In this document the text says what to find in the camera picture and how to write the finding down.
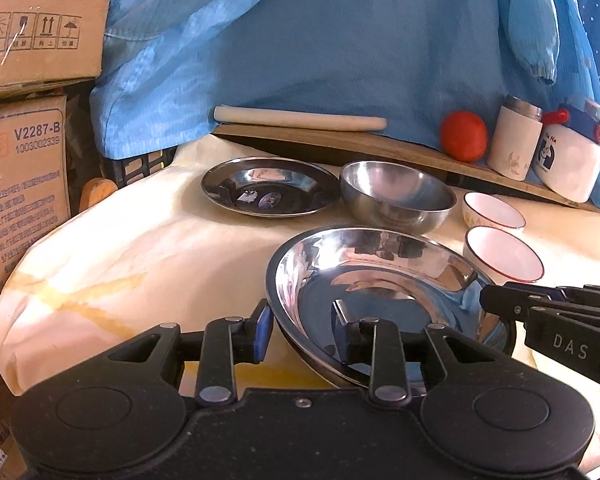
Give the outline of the blue coat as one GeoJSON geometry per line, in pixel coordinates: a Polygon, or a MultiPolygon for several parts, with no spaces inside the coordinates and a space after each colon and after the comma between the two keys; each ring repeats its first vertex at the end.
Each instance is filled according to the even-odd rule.
{"type": "Polygon", "coordinates": [[[91,115],[110,159],[197,140],[219,105],[378,116],[433,148],[509,94],[600,103],[578,0],[110,0],[91,115]]]}

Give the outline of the wooden board shelf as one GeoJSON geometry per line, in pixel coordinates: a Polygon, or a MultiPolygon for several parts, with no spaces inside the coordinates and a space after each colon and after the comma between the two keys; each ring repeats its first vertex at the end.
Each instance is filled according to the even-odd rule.
{"type": "Polygon", "coordinates": [[[432,148],[390,139],[386,136],[378,136],[378,134],[234,124],[219,125],[213,130],[213,133],[216,136],[227,136],[228,138],[259,139],[313,145],[320,148],[331,148],[332,150],[405,162],[406,164],[411,162],[417,166],[443,170],[452,172],[453,174],[462,174],[465,177],[501,185],[504,188],[541,197],[543,200],[549,200],[556,204],[600,212],[600,208],[597,208],[591,202],[577,204],[553,192],[544,185],[527,181],[510,180],[488,167],[470,164],[469,162],[458,162],[432,148]]]}

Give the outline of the white thermos cup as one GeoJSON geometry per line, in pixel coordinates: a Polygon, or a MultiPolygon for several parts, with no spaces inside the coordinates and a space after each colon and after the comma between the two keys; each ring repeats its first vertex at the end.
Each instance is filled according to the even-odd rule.
{"type": "Polygon", "coordinates": [[[542,110],[524,100],[506,96],[496,121],[486,164],[515,181],[526,180],[542,130],[542,110]]]}

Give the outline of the wooden rolling pin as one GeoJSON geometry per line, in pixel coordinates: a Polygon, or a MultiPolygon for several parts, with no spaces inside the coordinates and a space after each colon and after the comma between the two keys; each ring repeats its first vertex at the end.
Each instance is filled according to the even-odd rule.
{"type": "Polygon", "coordinates": [[[381,117],[301,113],[226,105],[216,106],[213,118],[223,124],[329,131],[382,131],[387,127],[387,121],[381,117]]]}

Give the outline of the orange wooden object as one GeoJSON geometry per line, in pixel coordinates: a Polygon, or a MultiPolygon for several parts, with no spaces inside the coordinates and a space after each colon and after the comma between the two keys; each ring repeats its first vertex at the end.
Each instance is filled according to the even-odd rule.
{"type": "Polygon", "coordinates": [[[106,200],[107,197],[114,194],[118,189],[113,180],[106,178],[93,178],[88,180],[82,188],[79,212],[86,211],[88,208],[106,200]]]}

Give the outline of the stainless steel bowl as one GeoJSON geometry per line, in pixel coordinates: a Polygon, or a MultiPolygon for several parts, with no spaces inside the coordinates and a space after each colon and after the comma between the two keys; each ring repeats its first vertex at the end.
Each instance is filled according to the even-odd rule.
{"type": "Polygon", "coordinates": [[[356,220],[408,234],[434,231],[457,203],[442,181],[397,162],[350,162],[339,181],[343,203],[356,220]]]}

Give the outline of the cardboard box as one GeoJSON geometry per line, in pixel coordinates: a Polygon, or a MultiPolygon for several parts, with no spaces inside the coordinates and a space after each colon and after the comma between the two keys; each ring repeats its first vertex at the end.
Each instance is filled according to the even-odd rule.
{"type": "Polygon", "coordinates": [[[0,103],[0,295],[26,251],[69,218],[62,94],[0,103]]]}
{"type": "Polygon", "coordinates": [[[0,99],[95,78],[109,0],[0,0],[0,99]]]}

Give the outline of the small dark steel plate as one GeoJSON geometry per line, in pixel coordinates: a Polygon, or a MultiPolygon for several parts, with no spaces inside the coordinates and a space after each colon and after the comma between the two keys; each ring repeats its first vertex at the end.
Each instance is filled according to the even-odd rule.
{"type": "Polygon", "coordinates": [[[201,178],[212,203],[259,218],[315,214],[340,200],[339,179],[321,166],[276,156],[250,156],[221,162],[201,178]]]}

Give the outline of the white blue kids bottle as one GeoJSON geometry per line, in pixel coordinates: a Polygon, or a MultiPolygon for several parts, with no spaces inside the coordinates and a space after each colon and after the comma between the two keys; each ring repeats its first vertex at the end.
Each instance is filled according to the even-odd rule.
{"type": "Polygon", "coordinates": [[[532,169],[553,192],[582,204],[600,175],[600,104],[584,98],[542,116],[532,169]]]}

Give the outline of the lower cardboard box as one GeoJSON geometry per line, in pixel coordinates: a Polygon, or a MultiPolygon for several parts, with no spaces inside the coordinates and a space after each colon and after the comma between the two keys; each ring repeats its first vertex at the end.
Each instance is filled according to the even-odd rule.
{"type": "Polygon", "coordinates": [[[69,218],[62,94],[0,103],[0,295],[26,251],[69,218]]]}

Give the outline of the white red-rimmed bowl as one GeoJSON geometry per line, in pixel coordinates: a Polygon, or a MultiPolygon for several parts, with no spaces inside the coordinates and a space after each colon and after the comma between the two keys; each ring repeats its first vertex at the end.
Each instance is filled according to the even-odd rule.
{"type": "Polygon", "coordinates": [[[474,226],[465,233],[463,256],[499,285],[532,284],[545,274],[541,258],[527,243],[490,226],[474,226]]]}
{"type": "Polygon", "coordinates": [[[504,200],[478,192],[468,192],[463,197],[462,216],[468,228],[492,226],[492,228],[517,233],[526,227],[522,213],[504,200]]]}

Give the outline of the black plastic crate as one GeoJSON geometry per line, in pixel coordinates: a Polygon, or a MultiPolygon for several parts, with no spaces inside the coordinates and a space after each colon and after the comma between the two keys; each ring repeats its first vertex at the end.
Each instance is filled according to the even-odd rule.
{"type": "Polygon", "coordinates": [[[177,149],[176,146],[172,146],[172,148],[124,159],[100,156],[102,176],[114,182],[117,188],[124,188],[169,166],[173,162],[177,149]]]}

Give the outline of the red tomato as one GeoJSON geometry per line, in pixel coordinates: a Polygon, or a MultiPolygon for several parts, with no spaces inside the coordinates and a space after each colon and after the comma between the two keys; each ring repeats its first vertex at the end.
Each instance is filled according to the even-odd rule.
{"type": "Polygon", "coordinates": [[[445,154],[460,162],[476,162],[486,152],[486,124],[467,110],[446,116],[439,129],[440,145],[445,154]]]}

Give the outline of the cream table cloth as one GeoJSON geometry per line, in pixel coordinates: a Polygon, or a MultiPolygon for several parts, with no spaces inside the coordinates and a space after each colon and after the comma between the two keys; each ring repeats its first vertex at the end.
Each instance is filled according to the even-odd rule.
{"type": "MultiPolygon", "coordinates": [[[[20,396],[38,382],[162,322],[202,330],[247,315],[265,296],[268,260],[283,242],[353,220],[342,203],[282,221],[232,214],[201,192],[227,159],[263,155],[206,136],[172,164],[115,192],[32,245],[0,296],[0,374],[20,396]]],[[[521,234],[541,257],[545,286],[600,285],[600,212],[494,193],[526,218],[521,234]]],[[[591,403],[593,440],[580,469],[600,466],[600,386],[524,346],[515,359],[563,380],[591,403]]],[[[236,367],[238,388],[327,388],[276,328],[263,364],[236,367]]]]}

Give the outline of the upper cardboard box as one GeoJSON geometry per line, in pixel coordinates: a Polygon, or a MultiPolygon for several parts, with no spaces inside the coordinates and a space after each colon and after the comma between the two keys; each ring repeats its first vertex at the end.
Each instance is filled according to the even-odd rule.
{"type": "Polygon", "coordinates": [[[0,99],[95,78],[109,0],[0,0],[0,99]]]}

